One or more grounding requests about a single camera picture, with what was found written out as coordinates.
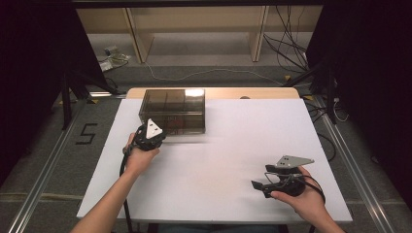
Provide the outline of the black metal bar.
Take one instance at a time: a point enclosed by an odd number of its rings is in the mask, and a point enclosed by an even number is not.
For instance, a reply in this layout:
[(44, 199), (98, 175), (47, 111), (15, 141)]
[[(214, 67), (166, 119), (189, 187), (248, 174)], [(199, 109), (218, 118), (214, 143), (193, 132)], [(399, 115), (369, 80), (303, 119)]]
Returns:
[(76, 8), (318, 6), (327, 0), (70, 0)]

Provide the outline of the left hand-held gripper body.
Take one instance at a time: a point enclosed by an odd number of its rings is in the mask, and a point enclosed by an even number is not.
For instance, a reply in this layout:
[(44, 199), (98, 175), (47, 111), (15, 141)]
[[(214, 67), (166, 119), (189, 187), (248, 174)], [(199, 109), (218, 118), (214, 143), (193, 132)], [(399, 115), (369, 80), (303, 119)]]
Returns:
[(149, 118), (145, 124), (138, 127), (132, 140), (132, 146), (143, 151), (154, 150), (161, 146), (165, 138), (166, 132)]

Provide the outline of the black curtain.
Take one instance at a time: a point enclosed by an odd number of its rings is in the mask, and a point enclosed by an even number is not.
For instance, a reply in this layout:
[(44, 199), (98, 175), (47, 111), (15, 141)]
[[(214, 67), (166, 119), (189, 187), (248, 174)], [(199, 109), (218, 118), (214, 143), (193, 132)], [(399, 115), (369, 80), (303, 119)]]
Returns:
[(412, 211), (412, 0), (321, 0), (307, 57), (338, 49), (337, 92)]
[(63, 86), (107, 86), (71, 0), (0, 0), (0, 185)]

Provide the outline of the person's left hand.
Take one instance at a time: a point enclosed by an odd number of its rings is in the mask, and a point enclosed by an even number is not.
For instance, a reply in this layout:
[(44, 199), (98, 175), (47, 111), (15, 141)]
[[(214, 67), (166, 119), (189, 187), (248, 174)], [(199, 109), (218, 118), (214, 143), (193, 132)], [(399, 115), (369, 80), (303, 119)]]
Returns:
[(159, 148), (148, 151), (133, 148), (127, 157), (124, 173), (137, 178), (149, 168), (151, 162), (158, 154)]

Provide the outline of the light wooden shelf unit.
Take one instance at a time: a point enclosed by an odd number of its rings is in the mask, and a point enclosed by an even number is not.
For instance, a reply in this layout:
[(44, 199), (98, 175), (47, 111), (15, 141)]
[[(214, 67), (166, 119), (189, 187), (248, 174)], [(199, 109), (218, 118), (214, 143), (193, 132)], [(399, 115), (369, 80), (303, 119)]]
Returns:
[(130, 35), (140, 63), (147, 60), (156, 33), (242, 32), (251, 58), (259, 61), (265, 32), (279, 32), (289, 22), (293, 32), (312, 32), (321, 6), (165, 7), (79, 9), (88, 34)]

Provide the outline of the white table board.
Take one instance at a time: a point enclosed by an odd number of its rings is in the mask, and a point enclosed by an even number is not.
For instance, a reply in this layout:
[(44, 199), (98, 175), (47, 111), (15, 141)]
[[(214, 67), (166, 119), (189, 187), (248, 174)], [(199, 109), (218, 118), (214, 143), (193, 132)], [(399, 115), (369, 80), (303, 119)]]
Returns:
[(136, 221), (295, 223), (293, 208), (252, 186), (284, 155), (311, 159), (333, 219), (352, 217), (300, 99), (214, 99), (206, 103), (206, 131), (169, 137), (128, 195)]

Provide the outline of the aluminium floor rail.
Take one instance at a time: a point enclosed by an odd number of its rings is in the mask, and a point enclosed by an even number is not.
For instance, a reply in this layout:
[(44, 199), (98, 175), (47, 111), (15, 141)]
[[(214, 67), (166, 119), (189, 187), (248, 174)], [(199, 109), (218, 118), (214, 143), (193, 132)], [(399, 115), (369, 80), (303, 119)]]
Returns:
[(67, 233), (103, 150), (118, 110), (117, 97), (93, 97), (73, 104), (67, 129), (62, 107), (38, 135), (0, 188), (0, 233)]
[(347, 146), (341, 132), (336, 124), (332, 123), (329, 113), (321, 116), (326, 129), (331, 136), (331, 140), (335, 144), (343, 163), (345, 164), (357, 190), (360, 194), (364, 206), (367, 208), (379, 233), (395, 233), (395, 229), (391, 224), (388, 215), (383, 206), (379, 203), (377, 196), (373, 192), (371, 185), (368, 183), (365, 175), (361, 171), (361, 167), (356, 162), (352, 152)]

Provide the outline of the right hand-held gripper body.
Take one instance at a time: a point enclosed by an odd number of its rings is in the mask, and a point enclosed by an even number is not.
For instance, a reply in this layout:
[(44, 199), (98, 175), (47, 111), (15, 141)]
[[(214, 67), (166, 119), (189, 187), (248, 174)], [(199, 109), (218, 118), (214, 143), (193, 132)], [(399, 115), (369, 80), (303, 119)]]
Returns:
[(265, 175), (276, 175), (279, 178), (277, 183), (267, 184), (268, 188), (263, 192), (266, 198), (270, 197), (272, 191), (281, 191), (289, 196), (296, 197), (300, 195), (305, 184), (299, 166), (313, 163), (310, 158), (297, 157), (292, 155), (283, 155), (274, 165), (279, 169), (278, 172), (265, 172)]

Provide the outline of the black metal stand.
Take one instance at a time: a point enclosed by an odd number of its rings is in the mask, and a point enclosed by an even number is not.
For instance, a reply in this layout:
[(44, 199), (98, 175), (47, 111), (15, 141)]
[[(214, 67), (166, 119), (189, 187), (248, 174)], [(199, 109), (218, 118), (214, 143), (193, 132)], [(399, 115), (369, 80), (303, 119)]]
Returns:
[(335, 94), (334, 65), (334, 58), (331, 55), (325, 55), (313, 68), (310, 68), (297, 78), (283, 84), (283, 87), (293, 87), (305, 79), (313, 77), (314, 80), (310, 85), (312, 93), (318, 93), (324, 84), (326, 86), (326, 114), (333, 124), (336, 123), (336, 117), (333, 111)]

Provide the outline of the smoky clear drawer box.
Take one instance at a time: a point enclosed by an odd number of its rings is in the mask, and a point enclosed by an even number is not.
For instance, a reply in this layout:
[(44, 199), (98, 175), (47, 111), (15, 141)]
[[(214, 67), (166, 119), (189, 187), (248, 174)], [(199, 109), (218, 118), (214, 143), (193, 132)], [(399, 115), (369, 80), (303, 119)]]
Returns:
[(182, 121), (181, 128), (206, 129), (205, 90), (148, 89), (139, 111), (141, 121), (146, 123), (151, 118), (163, 130), (169, 117), (178, 117)]

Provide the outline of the person's right hand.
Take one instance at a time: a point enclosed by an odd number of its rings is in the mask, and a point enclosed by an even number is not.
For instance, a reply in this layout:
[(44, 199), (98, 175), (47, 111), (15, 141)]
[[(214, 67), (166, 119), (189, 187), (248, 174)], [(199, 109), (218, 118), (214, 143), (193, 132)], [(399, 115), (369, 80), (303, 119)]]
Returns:
[(293, 197), (284, 192), (272, 191), (270, 195), (274, 199), (290, 205), (301, 218), (320, 229), (320, 222), (328, 217), (324, 198), (319, 193), (320, 186), (311, 179), (310, 173), (305, 168), (299, 166), (298, 169), (304, 180), (308, 182), (303, 193)]

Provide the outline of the black tripod stand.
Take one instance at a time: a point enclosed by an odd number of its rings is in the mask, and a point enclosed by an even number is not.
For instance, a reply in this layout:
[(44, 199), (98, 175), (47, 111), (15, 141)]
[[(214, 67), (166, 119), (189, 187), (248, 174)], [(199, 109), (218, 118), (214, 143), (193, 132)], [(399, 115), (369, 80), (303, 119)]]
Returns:
[(72, 121), (71, 99), (70, 91), (80, 100), (86, 100), (91, 96), (90, 91), (86, 88), (88, 84), (95, 85), (113, 95), (120, 95), (117, 88), (111, 87), (107, 84), (106, 79), (95, 79), (87, 75), (85, 72), (73, 70), (64, 73), (61, 78), (61, 97), (63, 105), (63, 126), (62, 129), (68, 128)]

